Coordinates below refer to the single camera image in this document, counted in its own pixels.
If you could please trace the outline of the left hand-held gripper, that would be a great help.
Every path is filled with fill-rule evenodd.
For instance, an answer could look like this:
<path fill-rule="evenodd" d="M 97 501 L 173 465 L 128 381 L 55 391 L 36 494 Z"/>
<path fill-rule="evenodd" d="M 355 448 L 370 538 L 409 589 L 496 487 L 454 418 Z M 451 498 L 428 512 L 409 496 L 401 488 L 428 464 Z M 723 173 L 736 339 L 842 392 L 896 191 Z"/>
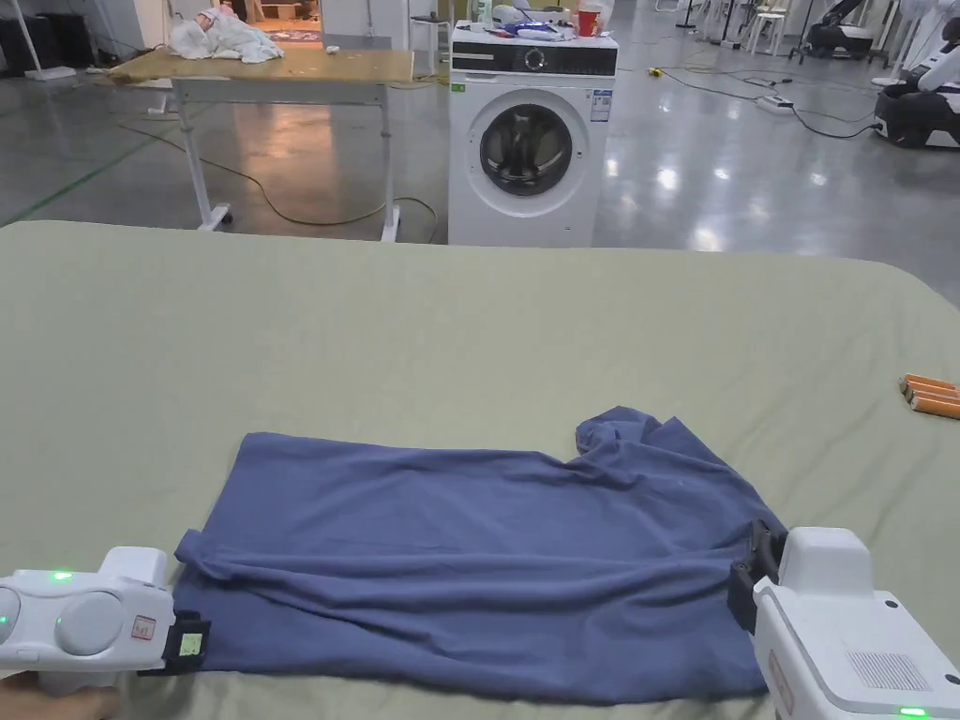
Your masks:
<path fill-rule="evenodd" d="M 94 572 L 17 569 L 1 578 L 1 671 L 37 674 L 62 697 L 110 687 L 123 673 L 170 677 L 202 670 L 211 623 L 173 610 L 167 554 L 114 547 Z"/>

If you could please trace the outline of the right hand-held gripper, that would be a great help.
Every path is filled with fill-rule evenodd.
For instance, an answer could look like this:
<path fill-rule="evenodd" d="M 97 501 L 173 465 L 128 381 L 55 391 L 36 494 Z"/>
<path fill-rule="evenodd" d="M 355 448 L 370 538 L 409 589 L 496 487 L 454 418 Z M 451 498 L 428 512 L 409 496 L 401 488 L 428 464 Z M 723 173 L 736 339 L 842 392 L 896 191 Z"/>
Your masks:
<path fill-rule="evenodd" d="M 955 719 L 959 671 L 841 528 L 750 523 L 727 605 L 778 719 Z"/>

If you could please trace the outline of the person's left hand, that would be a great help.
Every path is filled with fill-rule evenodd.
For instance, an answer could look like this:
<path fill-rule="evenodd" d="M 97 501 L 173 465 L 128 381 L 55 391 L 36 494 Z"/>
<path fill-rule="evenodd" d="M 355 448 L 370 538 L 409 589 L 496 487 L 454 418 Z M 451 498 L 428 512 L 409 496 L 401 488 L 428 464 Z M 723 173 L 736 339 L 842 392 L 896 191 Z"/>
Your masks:
<path fill-rule="evenodd" d="M 2 719 L 111 719 L 122 709 L 122 698 L 109 687 L 85 687 L 54 697 L 39 686 L 35 673 L 1 680 Z"/>

